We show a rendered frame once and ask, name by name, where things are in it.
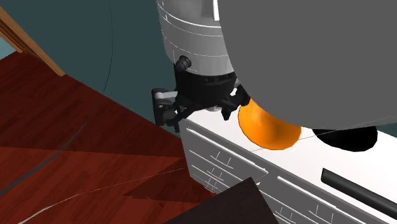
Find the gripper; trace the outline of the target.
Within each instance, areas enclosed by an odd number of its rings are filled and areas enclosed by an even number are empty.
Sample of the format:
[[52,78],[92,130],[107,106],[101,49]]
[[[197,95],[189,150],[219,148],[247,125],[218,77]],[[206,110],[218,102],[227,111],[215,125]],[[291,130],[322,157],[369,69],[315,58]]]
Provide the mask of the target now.
[[237,79],[234,72],[217,76],[204,76],[188,71],[191,60],[182,55],[174,64],[176,91],[163,88],[151,90],[155,124],[159,127],[173,127],[180,132],[179,122],[193,112],[218,105],[224,121],[239,106],[247,106],[251,100],[240,84],[234,95],[230,95]]

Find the orange round bowl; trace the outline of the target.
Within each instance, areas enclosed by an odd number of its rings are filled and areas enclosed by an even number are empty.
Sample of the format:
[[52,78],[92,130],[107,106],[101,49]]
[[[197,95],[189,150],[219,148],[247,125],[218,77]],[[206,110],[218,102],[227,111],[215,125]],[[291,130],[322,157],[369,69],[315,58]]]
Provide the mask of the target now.
[[301,126],[280,120],[263,110],[252,99],[238,112],[239,127],[254,144],[268,150],[285,150],[300,138]]

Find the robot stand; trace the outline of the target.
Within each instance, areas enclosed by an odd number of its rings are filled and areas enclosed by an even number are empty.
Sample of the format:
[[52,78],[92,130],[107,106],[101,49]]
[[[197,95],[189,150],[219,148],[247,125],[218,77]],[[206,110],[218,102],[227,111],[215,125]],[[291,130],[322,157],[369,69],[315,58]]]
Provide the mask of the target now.
[[252,178],[247,178],[164,224],[279,224]]

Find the white chest of drawers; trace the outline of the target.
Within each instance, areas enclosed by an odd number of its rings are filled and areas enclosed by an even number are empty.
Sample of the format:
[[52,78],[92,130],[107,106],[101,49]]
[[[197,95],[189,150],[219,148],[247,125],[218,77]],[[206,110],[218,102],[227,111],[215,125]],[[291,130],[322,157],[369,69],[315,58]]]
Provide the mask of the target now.
[[268,150],[241,131],[237,114],[197,111],[179,124],[190,176],[221,193],[254,180],[280,224],[397,224],[392,218],[321,181],[329,170],[397,203],[397,138],[379,132],[364,152],[332,148],[310,129],[285,150]]

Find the black round object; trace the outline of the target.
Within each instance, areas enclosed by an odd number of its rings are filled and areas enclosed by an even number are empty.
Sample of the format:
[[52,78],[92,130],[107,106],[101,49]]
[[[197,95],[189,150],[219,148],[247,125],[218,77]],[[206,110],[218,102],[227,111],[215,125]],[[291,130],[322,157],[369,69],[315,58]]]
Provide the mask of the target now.
[[352,152],[369,150],[374,147],[378,139],[375,126],[345,130],[312,129],[312,131],[323,143]]

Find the black long rod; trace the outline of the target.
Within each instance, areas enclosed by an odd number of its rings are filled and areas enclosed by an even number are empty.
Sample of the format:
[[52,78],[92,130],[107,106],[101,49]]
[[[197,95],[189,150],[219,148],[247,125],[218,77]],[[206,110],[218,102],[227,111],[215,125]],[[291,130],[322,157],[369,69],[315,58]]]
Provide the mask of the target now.
[[397,220],[397,203],[325,168],[323,168],[321,172],[321,181],[324,184]]

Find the wooden door frame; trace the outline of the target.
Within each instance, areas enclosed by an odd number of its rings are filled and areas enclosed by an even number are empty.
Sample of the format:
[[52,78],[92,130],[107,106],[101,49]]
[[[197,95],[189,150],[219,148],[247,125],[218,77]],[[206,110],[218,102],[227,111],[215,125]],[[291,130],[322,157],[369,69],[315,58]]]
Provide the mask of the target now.
[[1,6],[0,37],[16,52],[26,53],[42,60],[58,76],[66,74]]

